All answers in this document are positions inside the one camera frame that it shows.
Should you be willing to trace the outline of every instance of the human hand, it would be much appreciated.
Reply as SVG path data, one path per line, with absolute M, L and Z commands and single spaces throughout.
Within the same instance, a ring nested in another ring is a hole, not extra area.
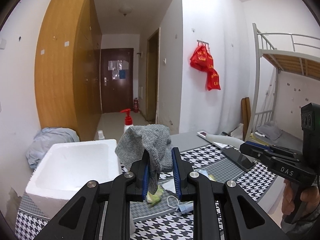
M 282 200 L 282 213 L 284 215 L 290 215 L 294 210 L 293 203 L 293 190 L 291 188 L 291 182 L 287 179 L 284 180 L 285 188 Z M 310 187 L 304 190 L 300 196 L 301 201 L 307 203 L 306 209 L 303 212 L 303 216 L 312 213 L 318 206 L 320 201 L 319 190 L 317 187 Z

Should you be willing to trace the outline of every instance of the doorway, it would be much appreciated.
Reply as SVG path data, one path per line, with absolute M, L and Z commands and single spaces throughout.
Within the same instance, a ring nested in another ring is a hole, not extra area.
M 147 44 L 146 118 L 152 123 L 157 122 L 159 36 L 160 29 L 148 39 Z
M 102 113 L 133 108 L 133 49 L 101 50 Z

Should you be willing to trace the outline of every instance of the metal bed frame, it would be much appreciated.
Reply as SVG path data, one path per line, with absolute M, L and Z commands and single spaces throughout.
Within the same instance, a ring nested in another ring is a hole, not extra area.
M 246 141 L 249 139 L 250 134 L 252 132 L 255 132 L 256 127 L 258 125 L 263 125 L 266 122 L 270 122 L 273 120 L 274 111 L 275 111 L 275 107 L 276 107 L 279 73 L 281 71 L 291 72 L 289 70 L 285 70 L 282 67 L 280 62 L 276 59 L 276 55 L 298 57 L 299 62 L 300 62 L 300 67 L 301 67 L 300 75 L 303 75 L 303 76 L 308 76 L 308 60 L 312 60 L 312 61 L 320 63 L 320 57 L 315 57 L 312 55 L 296 52 L 296 45 L 312 47 L 312 48 L 319 49 L 319 50 L 320 50 L 320 47 L 316 47 L 316 46 L 309 45 L 309 44 L 296 43 L 294 41 L 294 37 L 295 36 L 306 37 L 306 38 L 318 40 L 318 41 L 320 41 L 320 38 L 316 38 L 316 37 L 312 37 L 312 36 L 308 36 L 308 35 L 303 35 L 303 34 L 294 34 L 294 33 L 262 33 L 261 31 L 259 31 L 257 29 L 257 25 L 255 23 L 253 23 L 252 26 L 253 26 L 254 43 L 255 43 L 255 51 L 256 51 L 256 77 L 255 77 L 255 88 L 254 88 L 251 117 L 250 117 L 250 121 L 249 121 L 247 134 L 245 136 Z M 271 42 L 266 38 L 265 35 L 289 35 L 291 37 L 293 51 L 278 50 L 277 48 L 275 48 L 271 44 Z M 274 93 L 272 109 L 257 113 L 256 110 L 257 110 L 259 83 L 260 83 L 260 58 L 264 57 L 265 55 L 269 56 L 269 58 L 271 58 L 273 60 L 272 65 L 276 68 L 275 93 Z M 309 76 L 309 77 L 320 80 L 319 78 L 314 77 L 314 76 Z

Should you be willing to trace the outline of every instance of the smartphone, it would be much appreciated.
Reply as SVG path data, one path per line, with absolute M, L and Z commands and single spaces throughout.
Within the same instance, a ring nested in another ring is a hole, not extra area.
M 197 132 L 198 136 L 202 137 L 203 139 L 206 140 L 205 136 L 207 135 L 206 132 L 201 131 L 201 132 Z M 216 143 L 216 142 L 210 142 L 213 145 L 215 145 L 216 147 L 218 147 L 219 149 L 224 149 L 225 147 L 227 147 L 227 144 L 223 144 L 223 143 Z
M 244 171 L 251 170 L 255 163 L 234 148 L 223 149 L 222 153 Z

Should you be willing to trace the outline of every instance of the foam container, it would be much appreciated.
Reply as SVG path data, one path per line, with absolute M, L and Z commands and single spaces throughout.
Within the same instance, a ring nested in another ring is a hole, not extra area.
M 26 193 L 50 219 L 88 181 L 114 180 L 122 174 L 116 140 L 53 145 L 33 173 Z

